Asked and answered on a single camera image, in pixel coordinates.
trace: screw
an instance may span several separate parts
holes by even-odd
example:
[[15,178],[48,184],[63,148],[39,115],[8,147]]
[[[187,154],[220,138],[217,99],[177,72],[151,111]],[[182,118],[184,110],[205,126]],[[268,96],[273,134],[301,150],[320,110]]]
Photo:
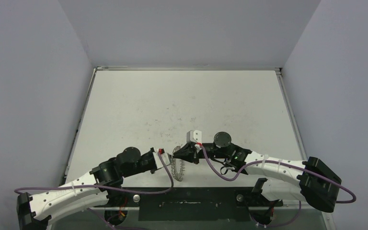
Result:
[[242,202],[243,201],[243,195],[242,194],[237,195],[236,200],[239,201],[239,202]]
[[133,196],[133,201],[135,202],[135,203],[137,203],[137,202],[139,202],[140,201],[140,196],[139,195],[134,195]]

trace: gray wall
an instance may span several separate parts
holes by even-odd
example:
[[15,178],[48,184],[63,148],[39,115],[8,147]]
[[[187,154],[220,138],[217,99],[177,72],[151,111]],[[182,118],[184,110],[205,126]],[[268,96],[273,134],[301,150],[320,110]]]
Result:
[[322,0],[283,74],[307,154],[357,194],[338,229],[368,229],[368,1]]
[[59,0],[96,66],[283,66],[320,0]]
[[14,188],[58,185],[91,74],[57,0],[0,0],[0,230]]

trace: cable clip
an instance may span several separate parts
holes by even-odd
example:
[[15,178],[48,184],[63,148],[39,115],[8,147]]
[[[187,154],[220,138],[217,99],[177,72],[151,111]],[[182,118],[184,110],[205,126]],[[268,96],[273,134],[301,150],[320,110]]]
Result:
[[282,161],[283,159],[278,159],[277,173],[280,171],[280,164]]
[[199,152],[201,150],[201,144],[200,143],[196,143],[194,145],[194,147],[197,149],[197,152]]
[[74,196],[77,196],[77,192],[75,191],[74,182],[73,181],[71,181],[71,188],[74,191]]
[[266,160],[267,160],[267,159],[269,159],[269,155],[267,155],[267,154],[266,154],[266,155],[264,155],[264,157],[263,157],[263,161],[262,161],[262,169],[264,169],[264,167],[265,167],[264,165],[265,165],[265,163],[266,163]]

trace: cable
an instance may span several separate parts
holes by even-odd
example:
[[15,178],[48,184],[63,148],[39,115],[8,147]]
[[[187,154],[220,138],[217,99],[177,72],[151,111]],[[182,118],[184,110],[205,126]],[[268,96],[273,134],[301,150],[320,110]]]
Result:
[[217,159],[211,157],[211,161],[215,161],[215,162],[218,162],[220,164],[222,164],[223,166],[225,166],[225,161],[218,161]]
[[125,207],[126,204],[127,204],[127,197],[125,197],[125,202],[119,207],[118,216],[122,215],[122,209],[121,208]]
[[[250,162],[250,163],[247,163],[246,165],[242,166],[238,172],[236,173],[236,175],[233,177],[233,178],[227,178],[227,177],[224,177],[222,176],[221,174],[219,174],[219,172],[214,168],[214,166],[211,164],[211,162],[209,161],[208,159],[208,155],[207,155],[207,151],[205,150],[205,147],[201,144],[201,143],[197,143],[201,149],[202,149],[202,152],[204,153],[204,157],[205,157],[205,160],[207,160],[207,163],[209,165],[209,167],[212,169],[212,171],[214,171],[214,173],[216,175],[218,175],[220,178],[224,179],[225,181],[234,181],[236,180],[236,178],[238,178],[239,174],[241,174],[241,172],[248,166],[251,166],[251,165],[254,165],[254,164],[259,164],[259,163],[262,163],[263,161],[253,161],[253,162]],[[283,163],[283,162],[278,162],[278,161],[271,161],[271,160],[266,160],[265,161],[266,163],[273,163],[273,164],[280,164],[280,165],[283,165],[283,166],[287,166],[289,168],[293,168],[293,169],[297,169],[297,170],[300,170],[300,171],[303,171],[303,172],[306,172],[306,173],[309,173],[311,175],[314,175],[316,177],[319,177],[320,179],[323,179],[325,180],[326,182],[329,182],[335,186],[337,186],[338,188],[346,191],[347,193],[349,193],[351,196],[352,196],[352,199],[351,200],[337,200],[336,203],[337,204],[350,204],[350,203],[353,203],[356,201],[356,195],[350,191],[349,189],[345,188],[344,186],[338,184],[337,182],[333,181],[333,180],[330,180],[322,175],[319,175],[318,173],[316,172],[312,172],[308,169],[303,169],[303,168],[300,168],[300,167],[297,167],[297,166],[294,166],[294,165],[291,165],[291,164],[286,164],[286,163]]]
[[298,218],[298,216],[300,215],[300,213],[301,213],[301,201],[299,201],[299,209],[298,209],[298,212],[296,213],[296,215],[291,220],[289,220],[287,222],[284,222],[284,223],[281,223],[281,224],[264,225],[264,224],[261,224],[261,223],[257,222],[252,216],[251,216],[251,218],[252,218],[252,220],[254,222],[257,223],[258,226],[263,226],[264,228],[275,228],[275,227],[282,227],[282,226],[291,224],[292,222],[294,222]]
[[276,200],[276,201],[274,201],[274,202],[270,205],[269,209],[268,209],[268,210],[263,214],[263,216],[265,216],[265,215],[269,214],[269,212],[270,212],[270,211],[273,211],[274,206],[275,206],[279,201],[280,201],[280,200]]
[[92,185],[77,185],[77,186],[74,186],[74,187],[72,187],[72,186],[68,186],[68,187],[22,187],[22,188],[15,189],[14,192],[17,193],[17,194],[22,194],[20,192],[22,190],[67,190],[67,189],[74,189],[74,188],[103,188],[103,189],[108,189],[108,190],[115,190],[115,191],[119,191],[119,192],[134,193],[134,194],[146,194],[146,195],[164,194],[164,193],[167,193],[167,192],[169,192],[173,189],[174,180],[173,180],[172,175],[170,174],[169,169],[167,168],[166,164],[164,163],[164,160],[161,157],[161,155],[157,154],[157,156],[160,158],[160,161],[163,164],[163,167],[166,170],[166,172],[167,172],[167,174],[170,178],[171,186],[170,186],[170,188],[168,188],[166,190],[157,191],[157,192],[145,192],[145,191],[133,191],[133,190],[129,190],[129,189],[114,188],[114,187],[109,187],[109,186],[104,186],[104,185],[92,184]]
[[109,221],[111,221],[113,218],[115,218],[115,217],[119,217],[120,216],[120,213],[116,213],[116,214],[114,214],[114,215],[112,215],[112,216],[110,216],[106,221],[107,222],[109,222]]
[[228,171],[229,171],[228,169],[226,169],[225,172],[222,173],[222,169],[224,169],[224,168],[226,168],[226,166],[222,166],[221,169],[220,169],[221,175],[226,175],[228,173]]
[[95,214],[99,219],[101,219],[106,225],[108,225],[108,227],[110,227],[112,230],[117,230],[117,229],[124,229],[124,230],[147,230],[144,228],[133,228],[133,227],[122,227],[122,226],[113,226],[112,224],[108,223],[108,221],[105,220],[105,218],[103,218],[99,213],[97,213],[96,211],[87,208],[88,211],[92,212],[93,214]]

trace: tabletop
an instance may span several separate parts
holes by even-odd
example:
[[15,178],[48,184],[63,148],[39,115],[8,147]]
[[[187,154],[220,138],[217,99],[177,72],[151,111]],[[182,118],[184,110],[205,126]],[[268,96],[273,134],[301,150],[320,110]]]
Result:
[[[212,142],[217,132],[225,131],[245,149],[302,160],[275,71],[103,70],[92,81],[67,182],[127,147],[142,154],[151,147],[171,153],[194,129],[202,131],[203,142]],[[253,186],[259,177],[241,175],[227,182],[201,160],[198,165],[186,162],[184,180],[174,186]],[[123,187],[168,186],[163,170],[134,175],[123,183]]]

